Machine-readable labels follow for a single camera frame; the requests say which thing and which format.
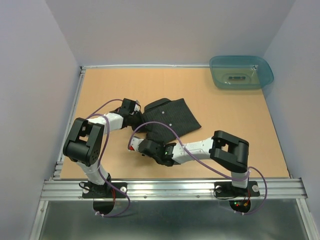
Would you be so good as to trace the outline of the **black striped long sleeve shirt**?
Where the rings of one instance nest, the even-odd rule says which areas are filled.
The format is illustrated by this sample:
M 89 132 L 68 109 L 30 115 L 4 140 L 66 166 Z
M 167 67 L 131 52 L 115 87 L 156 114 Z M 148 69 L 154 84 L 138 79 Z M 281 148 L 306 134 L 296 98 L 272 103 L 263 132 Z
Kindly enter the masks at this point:
M 163 144 L 176 139 L 171 130 L 174 130 L 178 137 L 182 137 L 202 127 L 184 98 L 176 100 L 161 98 L 151 102 L 144 107 L 142 118 L 149 124 L 138 131 L 146 133 L 148 140 Z

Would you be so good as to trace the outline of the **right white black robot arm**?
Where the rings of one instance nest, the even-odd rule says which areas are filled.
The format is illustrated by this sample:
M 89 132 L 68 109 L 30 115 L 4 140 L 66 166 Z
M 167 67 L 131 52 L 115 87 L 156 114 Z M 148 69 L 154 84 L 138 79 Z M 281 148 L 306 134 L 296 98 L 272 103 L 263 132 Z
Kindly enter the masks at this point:
M 213 160 L 231 173 L 230 185 L 221 188 L 226 190 L 225 197 L 248 195 L 249 142 L 227 132 L 217 130 L 211 138 L 184 145 L 133 137 L 129 149 L 167 167 L 192 160 Z

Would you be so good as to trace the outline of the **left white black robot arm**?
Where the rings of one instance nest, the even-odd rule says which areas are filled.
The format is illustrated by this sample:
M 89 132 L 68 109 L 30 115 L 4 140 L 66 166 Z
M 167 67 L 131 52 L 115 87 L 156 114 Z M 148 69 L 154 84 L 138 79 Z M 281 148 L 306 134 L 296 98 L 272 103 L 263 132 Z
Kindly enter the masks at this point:
M 127 98 L 120 101 L 121 106 L 108 113 L 96 110 L 87 118 L 76 118 L 64 142 L 63 155 L 76 163 L 87 177 L 87 181 L 79 183 L 83 198 L 116 197 L 111 175 L 101 164 L 110 133 L 126 127 L 135 129 L 143 123 L 139 102 Z

